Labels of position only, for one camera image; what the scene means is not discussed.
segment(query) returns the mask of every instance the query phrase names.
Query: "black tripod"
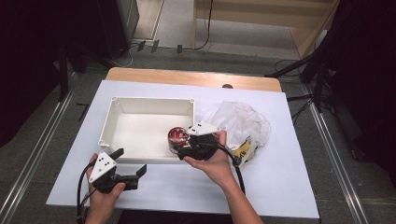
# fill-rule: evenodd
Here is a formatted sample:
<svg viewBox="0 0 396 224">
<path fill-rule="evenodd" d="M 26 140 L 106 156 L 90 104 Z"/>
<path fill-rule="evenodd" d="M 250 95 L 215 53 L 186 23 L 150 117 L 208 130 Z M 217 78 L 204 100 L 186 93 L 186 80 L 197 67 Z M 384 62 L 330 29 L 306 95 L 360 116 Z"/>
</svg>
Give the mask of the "black tripod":
<svg viewBox="0 0 396 224">
<path fill-rule="evenodd" d="M 301 59 L 300 61 L 293 63 L 282 70 L 279 70 L 273 74 L 266 75 L 266 77 L 281 77 L 288 72 L 297 69 L 303 65 L 306 65 L 304 71 L 300 75 L 300 80 L 303 83 L 309 83 L 312 78 L 317 75 L 317 82 L 314 89 L 314 104 L 318 112 L 321 113 L 320 99 L 322 93 L 322 87 L 325 81 L 325 77 L 329 74 L 329 67 L 337 53 L 336 46 L 342 46 L 343 38 L 340 34 L 343 30 L 347 30 L 350 27 L 345 27 L 343 21 L 351 14 L 351 6 L 347 1 L 340 1 L 337 11 L 334 15 L 332 27 L 323 38 L 322 42 L 312 54 Z"/>
<path fill-rule="evenodd" d="M 105 59 L 97 56 L 95 53 L 84 47 L 83 45 L 78 44 L 77 42 L 64 39 L 60 50 L 59 50 L 59 67 L 60 67 L 60 86 L 61 86 L 61 94 L 59 96 L 59 102 L 61 102 L 66 94 L 69 92 L 68 85 L 68 75 L 67 75 L 67 59 L 72 65 L 73 69 L 76 72 L 84 73 L 87 68 L 87 64 L 85 64 L 84 59 L 81 54 L 85 54 L 95 61 L 102 64 L 107 69 L 115 67 L 113 63 L 106 61 Z"/>
</svg>

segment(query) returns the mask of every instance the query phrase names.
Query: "white tabletop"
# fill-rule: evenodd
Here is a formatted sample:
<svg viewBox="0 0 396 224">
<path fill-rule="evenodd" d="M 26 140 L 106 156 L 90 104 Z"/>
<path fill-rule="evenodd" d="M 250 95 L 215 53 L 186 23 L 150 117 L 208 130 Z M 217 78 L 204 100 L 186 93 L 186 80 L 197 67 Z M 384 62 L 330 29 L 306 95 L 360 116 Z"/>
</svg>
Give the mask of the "white tabletop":
<svg viewBox="0 0 396 224">
<path fill-rule="evenodd" d="M 90 110 L 49 195 L 47 204 L 76 205 L 79 176 L 98 145 L 106 113 L 114 96 L 189 98 L 195 100 L 195 120 L 223 101 L 251 105 L 271 123 L 265 147 L 241 167 L 247 197 L 260 216 L 318 218 L 318 209 L 303 155 L 283 92 L 244 91 L 122 81 L 102 81 Z M 117 174 L 134 175 L 141 164 L 121 164 Z M 87 181 L 81 194 L 88 189 Z M 220 188 L 188 164 L 149 164 L 138 190 L 124 191 L 116 207 L 124 209 L 229 214 Z"/>
</svg>

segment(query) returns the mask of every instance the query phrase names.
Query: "white tray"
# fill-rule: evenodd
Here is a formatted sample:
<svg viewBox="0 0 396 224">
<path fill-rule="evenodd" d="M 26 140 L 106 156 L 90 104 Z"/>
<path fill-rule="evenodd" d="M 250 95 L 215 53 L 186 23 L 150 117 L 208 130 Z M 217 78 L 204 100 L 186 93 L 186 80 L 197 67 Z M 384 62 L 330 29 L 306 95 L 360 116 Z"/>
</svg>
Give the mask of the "white tray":
<svg viewBox="0 0 396 224">
<path fill-rule="evenodd" d="M 117 159 L 129 163 L 178 163 L 169 150 L 168 132 L 194 123 L 194 100 L 113 97 L 99 146 L 111 152 L 124 148 Z"/>
</svg>

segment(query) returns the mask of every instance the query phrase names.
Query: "plastic bag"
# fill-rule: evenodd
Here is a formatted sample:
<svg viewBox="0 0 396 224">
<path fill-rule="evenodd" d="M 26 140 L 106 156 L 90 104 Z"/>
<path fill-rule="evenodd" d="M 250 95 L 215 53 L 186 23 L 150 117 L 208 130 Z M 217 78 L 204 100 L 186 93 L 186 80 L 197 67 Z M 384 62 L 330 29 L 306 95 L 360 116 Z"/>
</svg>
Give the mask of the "plastic bag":
<svg viewBox="0 0 396 224">
<path fill-rule="evenodd" d="M 250 105 L 241 102 L 223 102 L 208 120 L 210 124 L 227 131 L 227 147 L 240 165 L 252 160 L 256 150 L 267 142 L 269 121 Z"/>
</svg>

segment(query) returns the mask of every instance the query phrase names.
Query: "cable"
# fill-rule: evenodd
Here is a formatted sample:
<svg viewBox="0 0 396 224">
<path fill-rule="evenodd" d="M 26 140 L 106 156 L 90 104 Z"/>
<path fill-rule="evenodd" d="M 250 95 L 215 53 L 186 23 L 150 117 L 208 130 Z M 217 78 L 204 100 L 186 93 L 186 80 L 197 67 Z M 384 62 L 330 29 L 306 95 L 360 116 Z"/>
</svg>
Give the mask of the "cable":
<svg viewBox="0 0 396 224">
<path fill-rule="evenodd" d="M 242 178 L 242 173 L 241 173 L 241 170 L 239 169 L 239 163 L 235 160 L 235 157 L 231 154 L 231 152 L 224 145 L 222 145 L 219 142 L 217 142 L 217 144 L 218 144 L 219 149 L 224 151 L 225 153 L 227 153 L 227 155 L 233 161 L 233 168 L 235 168 L 236 175 L 238 176 L 239 187 L 241 188 L 242 192 L 244 192 L 244 194 L 246 194 L 244 179 Z"/>
<path fill-rule="evenodd" d="M 292 59 L 280 60 L 280 61 L 278 61 L 278 62 L 275 63 L 275 65 L 274 65 L 275 70 L 278 72 L 279 70 L 277 70 L 276 66 L 277 66 L 279 63 L 283 63 L 283 62 L 287 62 L 287 61 L 289 61 L 289 62 L 297 62 L 297 60 L 292 60 Z M 297 71 L 298 71 L 298 74 L 290 74 L 290 75 L 285 74 L 285 75 L 283 75 L 283 76 L 285 76 L 285 77 L 297 77 L 297 76 L 299 76 L 299 75 L 301 74 L 300 67 L 297 68 Z"/>
<path fill-rule="evenodd" d="M 84 179 L 84 175 L 87 172 L 87 170 L 91 167 L 93 167 L 96 164 L 96 161 L 90 162 L 82 171 L 81 176 L 79 177 L 78 181 L 78 188 L 77 188 L 77 215 L 76 215 L 76 221 L 78 224 L 83 224 L 83 216 L 82 216 L 82 203 L 80 202 L 81 199 L 81 185 L 82 185 L 82 180 Z"/>
<path fill-rule="evenodd" d="M 134 61 L 134 58 L 132 57 L 132 54 L 131 54 L 131 50 L 134 49 L 134 48 L 136 48 L 137 46 L 139 46 L 139 44 L 133 43 L 133 44 L 131 45 L 131 47 L 128 49 L 128 54 L 129 54 L 129 57 L 131 58 L 131 61 L 130 61 L 127 65 L 120 65 L 120 64 L 114 62 L 113 60 L 110 60 L 110 61 L 113 62 L 113 63 L 114 63 L 116 66 L 118 66 L 118 67 L 128 67 L 128 66 L 131 65 L 132 62 Z"/>
<path fill-rule="evenodd" d="M 313 100 L 314 97 L 315 97 L 315 94 L 307 94 L 307 95 L 302 95 L 302 96 L 291 96 L 291 97 L 288 97 L 286 100 L 288 102 L 296 101 L 296 100 Z M 321 97 L 322 97 L 321 100 L 328 101 L 330 96 L 326 95 L 326 94 L 321 94 Z"/>
<path fill-rule="evenodd" d="M 291 119 L 294 119 L 293 125 L 296 124 L 297 118 L 300 117 L 301 113 L 302 113 L 303 111 L 305 111 L 312 103 L 313 103 L 313 101 L 312 101 L 312 100 L 309 100 L 308 102 L 306 102 L 306 103 L 303 105 L 303 107 L 301 107 L 301 108 L 299 109 L 299 111 L 297 111 L 297 113 L 295 113 L 293 116 L 291 116 Z"/>
<path fill-rule="evenodd" d="M 91 192 L 91 190 L 89 190 L 87 192 L 87 194 L 85 195 L 84 199 L 82 200 L 81 206 L 84 205 L 87 202 L 87 200 L 91 197 L 91 195 L 93 195 L 95 192 L 96 192 L 96 189 L 93 189 L 93 192 Z"/>
<path fill-rule="evenodd" d="M 206 38 L 206 42 L 200 48 L 195 49 L 195 50 L 202 49 L 204 46 L 206 46 L 207 41 L 209 41 L 209 37 L 210 37 L 210 22 L 211 22 L 211 18 L 212 18 L 212 8 L 213 8 L 213 0 L 210 1 L 209 19 L 207 21 L 207 38 Z"/>
<path fill-rule="evenodd" d="M 318 209 L 318 214 L 319 214 L 318 223 L 321 224 L 321 215 L 320 215 L 319 209 Z"/>
<path fill-rule="evenodd" d="M 207 29 L 207 26 L 206 26 L 206 19 L 204 19 L 204 26 L 205 26 L 205 30 L 207 31 L 207 34 L 209 35 L 209 30 Z M 209 41 L 209 45 L 210 45 L 209 48 L 206 49 L 205 51 L 209 51 L 212 48 L 212 42 L 211 41 Z"/>
</svg>

